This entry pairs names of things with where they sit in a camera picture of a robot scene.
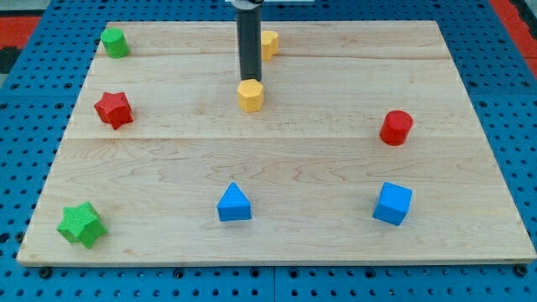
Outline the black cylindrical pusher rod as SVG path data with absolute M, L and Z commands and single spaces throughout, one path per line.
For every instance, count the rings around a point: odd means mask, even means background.
M 241 80 L 262 80 L 261 8 L 263 0 L 236 0 Z

